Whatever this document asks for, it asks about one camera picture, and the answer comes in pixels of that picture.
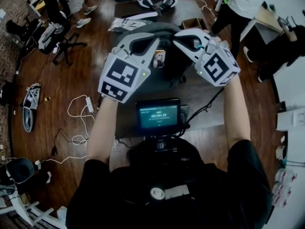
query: person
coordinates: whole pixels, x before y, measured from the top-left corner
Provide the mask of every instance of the person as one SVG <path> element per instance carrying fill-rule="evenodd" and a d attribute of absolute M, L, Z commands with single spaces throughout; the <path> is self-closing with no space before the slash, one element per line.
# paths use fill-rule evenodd
<path fill-rule="evenodd" d="M 87 144 L 80 185 L 66 226 L 72 228 L 255 228 L 266 223 L 272 196 L 250 138 L 239 76 L 224 87 L 228 172 L 205 164 L 197 149 L 168 137 L 173 152 L 146 139 L 127 153 L 129 167 L 109 171 L 118 103 L 102 101 Z"/>
<path fill-rule="evenodd" d="M 218 18 L 211 30 L 217 35 L 224 27 L 231 25 L 231 53 L 236 59 L 239 51 L 241 33 L 255 17 L 264 0 L 229 0 L 221 6 Z"/>
<path fill-rule="evenodd" d="M 72 17 L 76 21 L 76 28 L 81 28 L 84 25 L 88 24 L 91 21 L 91 18 L 82 19 L 81 10 L 84 10 L 84 14 L 88 15 L 91 12 L 97 9 L 97 6 L 88 7 L 84 0 L 67 0 L 69 2 L 69 8 L 72 14 Z"/>
<path fill-rule="evenodd" d="M 305 27 L 297 25 L 290 31 L 283 23 L 280 23 L 280 26 L 283 28 L 284 34 L 267 45 L 253 50 L 244 47 L 244 53 L 249 62 L 268 61 L 258 71 L 259 82 L 271 78 L 284 63 L 287 63 L 287 67 L 289 67 L 300 56 L 305 56 L 305 47 L 303 46 Z"/>

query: black pants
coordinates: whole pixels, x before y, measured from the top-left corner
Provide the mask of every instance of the black pants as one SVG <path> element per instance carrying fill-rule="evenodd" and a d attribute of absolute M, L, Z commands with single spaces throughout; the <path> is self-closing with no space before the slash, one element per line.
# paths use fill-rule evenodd
<path fill-rule="evenodd" d="M 268 62 L 258 72 L 262 81 L 271 78 L 284 63 L 290 60 L 290 55 L 285 52 L 285 48 L 289 46 L 289 43 L 288 37 L 284 34 L 267 45 L 249 50 L 248 57 L 250 60 Z"/>
<path fill-rule="evenodd" d="M 229 24 L 231 25 L 231 53 L 234 58 L 237 58 L 238 55 L 240 35 L 250 21 L 251 19 L 238 15 L 232 9 L 230 9 L 227 4 L 225 4 L 221 7 L 218 14 L 218 19 L 211 28 L 213 34 L 218 34 L 224 27 Z"/>

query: wooden floor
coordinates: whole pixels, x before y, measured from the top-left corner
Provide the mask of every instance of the wooden floor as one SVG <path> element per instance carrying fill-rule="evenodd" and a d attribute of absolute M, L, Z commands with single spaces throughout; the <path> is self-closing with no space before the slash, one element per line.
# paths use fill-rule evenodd
<path fill-rule="evenodd" d="M 55 145 L 58 154 L 53 158 L 62 161 L 67 156 L 84 156 L 85 146 L 75 146 L 68 143 L 60 135 L 54 137 L 59 128 L 63 128 L 71 139 L 74 135 L 84 135 L 85 130 L 79 118 L 72 118 L 67 114 L 71 100 L 85 94 L 91 97 L 94 108 L 97 107 L 99 94 L 97 92 L 98 80 L 103 63 L 111 49 L 108 28 L 114 19 L 113 0 L 92 0 L 99 5 L 98 11 L 92 13 L 92 21 L 80 30 L 75 27 L 72 32 L 80 33 L 79 42 L 86 42 L 86 48 L 74 48 L 70 58 L 74 64 L 68 67 L 64 62 L 54 66 L 51 62 L 53 55 L 42 54 L 39 50 L 22 61 L 22 67 L 16 80 L 16 103 L 20 104 L 25 95 L 26 87 L 33 83 L 42 85 L 41 99 L 50 97 L 51 100 L 40 104 L 37 111 L 35 129 L 26 133 L 22 127 L 21 109 L 13 107 L 16 114 L 12 115 L 12 140 L 16 157 L 26 157 L 32 161 L 44 160 L 50 156 Z M 200 0 L 195 0 L 198 6 L 203 6 Z M 212 8 L 213 0 L 206 0 Z M 204 9 L 210 25 L 213 24 L 212 14 Z M 230 27 L 220 33 L 223 40 L 230 42 Z M 275 130 L 277 106 L 271 83 L 259 83 L 256 71 L 249 68 L 242 51 L 238 56 L 238 63 L 242 69 L 241 81 L 250 115 L 252 127 L 252 141 L 262 159 L 271 186 L 277 170 L 275 149 L 280 143 L 281 133 Z M 85 99 L 75 101 L 71 113 L 79 115 L 85 105 Z M 88 132 L 92 127 L 92 120 L 86 120 Z M 227 168 L 227 146 L 224 126 L 216 126 L 203 130 L 186 132 L 184 139 L 195 145 L 204 162 L 214 162 L 222 170 Z M 127 166 L 125 158 L 127 148 L 123 145 L 113 149 L 111 156 L 111 169 Z M 67 206 L 77 186 L 79 185 L 85 159 L 69 159 L 62 165 L 49 161 L 43 163 L 43 169 L 52 173 L 50 184 L 38 188 L 30 193 L 32 201 L 38 200 L 41 209 Z"/>

